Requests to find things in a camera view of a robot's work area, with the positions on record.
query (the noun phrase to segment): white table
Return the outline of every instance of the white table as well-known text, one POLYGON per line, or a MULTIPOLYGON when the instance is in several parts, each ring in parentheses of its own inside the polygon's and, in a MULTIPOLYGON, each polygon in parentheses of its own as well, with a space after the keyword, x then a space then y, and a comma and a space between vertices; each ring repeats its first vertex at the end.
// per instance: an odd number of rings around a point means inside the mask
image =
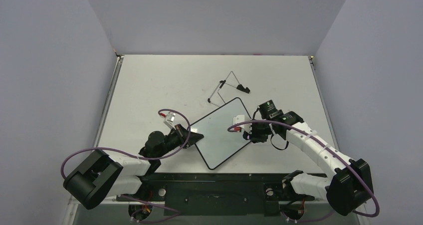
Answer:
MULTIPOLYGON (((231 70, 251 92, 246 94, 224 86, 220 92, 226 101, 240 97, 252 115, 257 105, 272 99, 278 109, 295 111, 333 144, 306 56, 125 55, 98 146, 137 154, 151 132, 159 130, 168 134, 169 129, 157 115, 162 108, 180 111, 195 122, 217 108, 207 103, 207 98, 231 70)), ((236 85, 233 77, 228 83, 236 85)), ((212 101, 221 103, 217 95, 212 101)), ((179 122, 186 125, 181 117, 177 117, 175 124, 179 122)), ((285 145, 276 137, 274 144, 285 145)), ((183 149, 162 160, 157 172, 291 173, 295 170, 322 172, 295 146, 278 151, 267 142, 247 145, 213 171, 206 167, 195 147, 183 149)))

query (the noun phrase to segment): purple cable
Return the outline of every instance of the purple cable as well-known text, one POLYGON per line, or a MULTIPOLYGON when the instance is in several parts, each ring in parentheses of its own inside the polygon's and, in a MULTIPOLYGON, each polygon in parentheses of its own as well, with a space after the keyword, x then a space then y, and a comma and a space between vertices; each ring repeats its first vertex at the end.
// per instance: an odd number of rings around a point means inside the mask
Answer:
POLYGON ((335 210, 332 210, 330 213, 324 215, 321 218, 318 219, 309 219, 309 220, 297 220, 297 223, 313 223, 313 222, 320 222, 323 221, 325 219, 327 219, 328 217, 332 216, 335 213, 335 210))
MULTIPOLYGON (((169 211, 176 212, 176 214, 174 214, 172 216, 169 216, 167 218, 164 218, 164 219, 159 219, 159 220, 156 220, 156 221, 140 221, 141 224, 155 224, 155 223, 160 223, 160 222, 163 222, 163 221, 166 221, 166 220, 169 220, 169 219, 172 219, 174 217, 177 217, 177 216, 181 215, 181 212, 180 211, 178 211, 176 209, 172 209, 172 208, 166 207, 166 206, 163 206, 163 205, 152 204, 152 203, 149 203, 147 201, 143 201, 143 200, 131 198, 131 197, 126 196, 126 195, 121 195, 120 197, 126 198, 126 199, 130 199, 130 200, 133 200, 133 201, 137 201, 137 202, 140 202, 140 203, 148 204, 148 205, 153 206, 153 207, 158 207, 158 208, 161 208, 161 209, 166 209, 166 210, 169 210, 169 211)), ((139 213, 140 211, 142 211, 142 209, 136 210, 135 212, 132 213, 131 217, 132 218, 135 218, 135 215, 137 213, 139 213)))
MULTIPOLYGON (((301 133, 301 134, 303 134, 305 136, 309 136, 308 133, 306 133, 306 132, 304 132, 304 131, 302 131, 300 129, 297 129, 295 127, 292 127, 290 125, 287 125, 287 124, 284 124, 284 123, 281 123, 281 122, 269 121, 269 120, 250 120, 250 121, 245 121, 245 122, 241 122, 241 123, 238 123, 238 124, 234 124, 234 125, 230 126, 227 130, 229 132, 235 132, 234 130, 231 130, 231 129, 233 129, 235 127, 238 127, 240 125, 251 124, 251 123, 276 124, 276 125, 280 125, 280 126, 283 126, 285 128, 288 128, 288 129, 295 130, 298 133, 301 133)), ((323 148, 326 148, 326 146, 320 140, 318 140, 316 137, 310 136, 310 138, 313 139, 314 141, 316 141, 316 143, 318 143, 323 148)), ((364 189, 366 190, 366 192, 369 193, 370 197, 372 198, 373 202, 375 203, 376 211, 375 211, 374 214, 365 214, 365 213, 358 212, 358 211, 353 211, 353 213, 358 214, 358 215, 361 215, 361 216, 369 217, 369 218, 377 217, 379 215, 379 212, 380 212, 379 202, 376 199, 375 195, 373 194, 372 190, 370 190, 369 186, 367 186, 367 184, 363 181, 363 179, 360 177, 360 175, 358 175, 357 172, 354 171, 354 169, 351 168, 351 166, 347 162, 345 162, 341 157, 339 157, 339 155, 337 153, 333 152, 330 149, 328 149, 326 151, 328 151, 330 154, 332 154, 335 158, 337 158, 339 161, 341 161, 341 163, 344 164, 345 167, 347 167, 347 169, 357 178, 357 180, 360 182, 360 184, 364 187, 364 189)))
POLYGON ((185 115, 181 114, 180 112, 178 112, 176 110, 173 110, 173 109, 161 109, 161 110, 159 110, 158 113, 163 112, 163 111, 169 111, 169 112, 173 112, 173 113, 177 113, 177 114, 181 115, 185 119, 185 121, 187 122, 187 124, 188 124, 188 127, 187 127, 187 130, 188 130, 187 139, 185 139, 184 143, 176 151, 174 151, 171 154, 165 155, 163 157, 159 157, 159 158, 144 158, 144 157, 141 157, 141 156, 136 156, 136 155, 129 154, 129 153, 124 152, 124 151, 119 150, 119 149, 104 148, 104 147, 96 147, 96 148, 82 149, 82 150, 79 150, 79 151, 77 151, 77 152, 69 155, 63 161, 62 165, 60 166, 60 173, 61 173, 63 179, 66 179, 64 168, 65 168, 65 164, 67 163, 67 161, 69 159, 71 159, 73 156, 75 156, 77 154, 80 154, 80 153, 83 153, 83 152, 87 152, 87 151, 92 151, 92 150, 97 150, 97 149, 108 150, 108 151, 113 151, 113 152, 121 153, 121 154, 126 155, 128 157, 131 157, 131 158, 134 158, 134 159, 140 159, 140 160, 159 160, 159 159, 165 159, 165 158, 168 158, 168 157, 174 155, 175 153, 179 152, 183 147, 185 147, 185 144, 187 144, 188 140, 190 139, 190 136, 191 136, 191 124, 188 121, 188 119, 185 117, 185 115))

